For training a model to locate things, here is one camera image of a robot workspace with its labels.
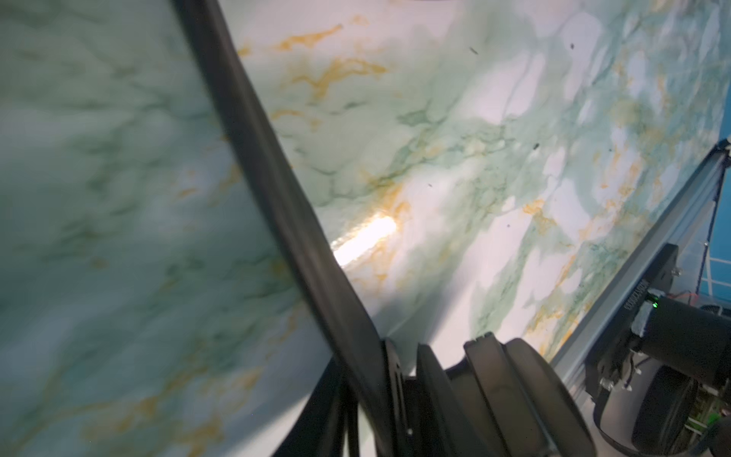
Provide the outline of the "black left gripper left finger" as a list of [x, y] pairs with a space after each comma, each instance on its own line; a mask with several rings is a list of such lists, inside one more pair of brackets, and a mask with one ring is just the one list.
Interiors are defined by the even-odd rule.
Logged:
[[331, 360], [274, 457], [342, 456], [346, 431], [346, 377]]

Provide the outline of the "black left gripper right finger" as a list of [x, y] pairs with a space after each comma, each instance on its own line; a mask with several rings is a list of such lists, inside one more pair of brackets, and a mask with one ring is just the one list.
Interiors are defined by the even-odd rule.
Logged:
[[417, 348], [419, 422], [424, 456], [484, 456], [485, 443], [469, 422], [433, 350]]

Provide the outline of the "black belt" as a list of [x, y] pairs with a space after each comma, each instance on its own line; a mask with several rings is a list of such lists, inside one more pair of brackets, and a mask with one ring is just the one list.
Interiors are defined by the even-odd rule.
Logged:
[[342, 307], [350, 298], [359, 299], [327, 245], [236, 56], [220, 5], [178, 1], [174, 7], [237, 161], [315, 318], [312, 307], [317, 301]]

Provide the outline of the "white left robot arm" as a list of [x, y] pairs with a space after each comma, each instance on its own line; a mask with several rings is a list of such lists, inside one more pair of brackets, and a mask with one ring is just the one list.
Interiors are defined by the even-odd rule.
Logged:
[[[464, 345], [451, 368], [426, 345], [407, 377], [388, 340], [379, 337], [357, 298], [342, 307], [317, 301], [313, 311], [334, 356], [280, 456], [359, 452], [359, 411], [367, 413], [381, 456], [592, 456], [596, 449], [578, 408], [548, 362], [521, 339], [487, 333]], [[621, 378], [621, 356], [640, 348], [672, 371], [681, 402], [661, 403], [635, 434], [638, 456], [671, 443], [697, 386], [721, 388], [730, 377], [730, 323], [661, 297], [636, 293], [586, 360], [586, 389], [599, 403], [598, 375]]]

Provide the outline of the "aluminium front rail frame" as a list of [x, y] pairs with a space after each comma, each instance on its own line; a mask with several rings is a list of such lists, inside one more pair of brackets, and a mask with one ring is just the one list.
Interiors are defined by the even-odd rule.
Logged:
[[716, 194], [723, 182], [728, 145], [725, 138], [714, 145], [553, 358], [551, 365], [570, 392], [583, 389], [584, 360], [662, 247], [675, 242], [702, 204], [711, 201]]

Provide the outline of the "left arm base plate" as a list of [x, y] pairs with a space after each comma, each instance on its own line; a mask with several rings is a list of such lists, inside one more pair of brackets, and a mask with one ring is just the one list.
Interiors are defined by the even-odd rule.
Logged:
[[665, 244], [661, 248], [633, 288], [624, 293], [620, 306], [588, 352], [584, 359], [584, 386], [592, 399], [596, 400], [603, 390], [611, 390], [622, 378], [631, 341], [637, 338], [632, 331], [633, 322], [649, 298], [670, 291], [674, 280], [671, 271], [678, 255], [677, 245]]

